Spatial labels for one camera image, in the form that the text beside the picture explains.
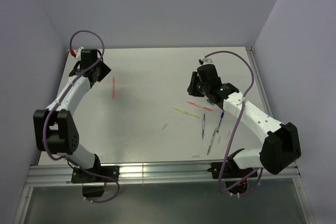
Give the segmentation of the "yellow highlighter pen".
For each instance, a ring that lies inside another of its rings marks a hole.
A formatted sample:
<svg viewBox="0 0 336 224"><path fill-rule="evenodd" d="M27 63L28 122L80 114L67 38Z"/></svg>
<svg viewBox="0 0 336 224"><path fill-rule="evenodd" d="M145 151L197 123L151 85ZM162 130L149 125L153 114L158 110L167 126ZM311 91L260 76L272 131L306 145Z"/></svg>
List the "yellow highlighter pen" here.
<svg viewBox="0 0 336 224"><path fill-rule="evenodd" d="M180 109L180 108L174 108L174 110L179 111L179 112L184 113L184 114L187 114L189 116L195 117L195 118L200 118L200 116L198 116L197 114L185 111L185 110Z"/></svg>

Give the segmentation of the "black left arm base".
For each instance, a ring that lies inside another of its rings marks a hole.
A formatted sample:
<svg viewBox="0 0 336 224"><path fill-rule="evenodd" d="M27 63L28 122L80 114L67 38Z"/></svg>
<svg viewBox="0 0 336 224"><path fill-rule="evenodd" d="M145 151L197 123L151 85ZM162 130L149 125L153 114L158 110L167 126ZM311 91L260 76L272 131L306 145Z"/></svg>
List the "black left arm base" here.
<svg viewBox="0 0 336 224"><path fill-rule="evenodd" d="M73 168L71 183L82 184L82 195L85 200L101 204L113 200L119 194L119 171L120 166L117 165L102 166L97 174L81 168ZM114 183L117 186L117 190L110 198L101 199L105 193L107 183Z"/></svg>

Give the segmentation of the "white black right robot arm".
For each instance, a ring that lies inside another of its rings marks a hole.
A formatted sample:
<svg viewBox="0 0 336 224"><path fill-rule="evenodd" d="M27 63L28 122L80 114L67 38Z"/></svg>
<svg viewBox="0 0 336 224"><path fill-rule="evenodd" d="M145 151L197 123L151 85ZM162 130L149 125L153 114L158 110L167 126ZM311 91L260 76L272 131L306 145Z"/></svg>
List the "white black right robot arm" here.
<svg viewBox="0 0 336 224"><path fill-rule="evenodd" d="M240 176L248 168L264 168L273 175L301 157L297 127L282 123L264 113L231 83L222 83L213 64L192 73L187 88L193 97L207 97L211 103L235 116L261 141L260 148L236 151L227 164L228 173Z"/></svg>

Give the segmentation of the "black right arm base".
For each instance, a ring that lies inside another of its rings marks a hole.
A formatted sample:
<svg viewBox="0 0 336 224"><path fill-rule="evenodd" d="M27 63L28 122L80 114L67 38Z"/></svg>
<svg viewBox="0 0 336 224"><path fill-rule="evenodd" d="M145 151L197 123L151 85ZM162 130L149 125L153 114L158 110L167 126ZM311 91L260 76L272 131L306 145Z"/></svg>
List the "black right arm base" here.
<svg viewBox="0 0 336 224"><path fill-rule="evenodd" d="M220 170L221 170L222 163L221 162L212 162L211 167L207 170L208 172L212 173L213 179L218 179ZM247 169L240 169L232 160L228 160L225 164L224 171L222 174L222 179L241 179L252 172L252 168ZM230 193L237 194L237 193L245 193L248 189L248 182L244 180L240 182L237 186L233 187L229 190Z"/></svg>

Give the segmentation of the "purple highlighter pen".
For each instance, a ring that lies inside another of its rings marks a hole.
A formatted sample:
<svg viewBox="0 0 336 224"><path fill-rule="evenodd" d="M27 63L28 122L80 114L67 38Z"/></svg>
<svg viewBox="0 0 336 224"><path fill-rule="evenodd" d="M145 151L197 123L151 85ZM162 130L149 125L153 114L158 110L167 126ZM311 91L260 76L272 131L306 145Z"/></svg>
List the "purple highlighter pen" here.
<svg viewBox="0 0 336 224"><path fill-rule="evenodd" d="M202 141L204 140L205 137L205 125L206 125L206 114L203 114L203 119L202 119Z"/></svg>

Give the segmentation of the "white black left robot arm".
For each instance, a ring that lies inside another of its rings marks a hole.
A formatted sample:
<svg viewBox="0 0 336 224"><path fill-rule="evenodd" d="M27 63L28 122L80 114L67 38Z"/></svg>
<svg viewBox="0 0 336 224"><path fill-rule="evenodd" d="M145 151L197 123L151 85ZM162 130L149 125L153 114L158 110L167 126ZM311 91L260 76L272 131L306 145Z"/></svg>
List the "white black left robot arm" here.
<svg viewBox="0 0 336 224"><path fill-rule="evenodd" d="M100 159L79 143L72 116L85 94L111 69L103 62L102 52L98 49L81 47L75 55L79 59L69 73L66 86L48 107L33 114L36 146L54 159L66 158L84 169L85 178L96 182L102 176Z"/></svg>

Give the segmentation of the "pink highlighter pen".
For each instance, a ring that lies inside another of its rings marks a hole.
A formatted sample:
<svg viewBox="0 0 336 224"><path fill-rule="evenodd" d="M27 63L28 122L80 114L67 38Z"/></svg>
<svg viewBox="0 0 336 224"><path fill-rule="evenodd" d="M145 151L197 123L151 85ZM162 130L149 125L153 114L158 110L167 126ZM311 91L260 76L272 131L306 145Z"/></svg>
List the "pink highlighter pen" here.
<svg viewBox="0 0 336 224"><path fill-rule="evenodd" d="M201 108L201 109L204 109L204 110L207 110L207 111L212 111L213 109L209 108L209 107L206 107L204 105L201 105L201 104L198 104L198 103L195 103L195 102L192 102L192 101L186 101L186 103L192 105L192 106L196 106L198 108Z"/></svg>

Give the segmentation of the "orange highlighter pen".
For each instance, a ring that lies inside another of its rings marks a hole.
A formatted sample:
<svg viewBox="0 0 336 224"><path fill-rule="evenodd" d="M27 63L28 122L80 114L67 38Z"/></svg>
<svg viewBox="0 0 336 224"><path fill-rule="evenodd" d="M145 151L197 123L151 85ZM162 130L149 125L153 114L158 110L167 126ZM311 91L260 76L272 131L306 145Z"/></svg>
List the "orange highlighter pen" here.
<svg viewBox="0 0 336 224"><path fill-rule="evenodd" d="M116 88L116 85L115 85L115 77L113 76L113 77L112 77L112 98L113 98L113 99L114 99L115 96L116 96L116 95L115 95L115 94L116 94L116 93L115 93L115 92L116 92L116 91L115 91L115 90L116 90L115 88Z"/></svg>

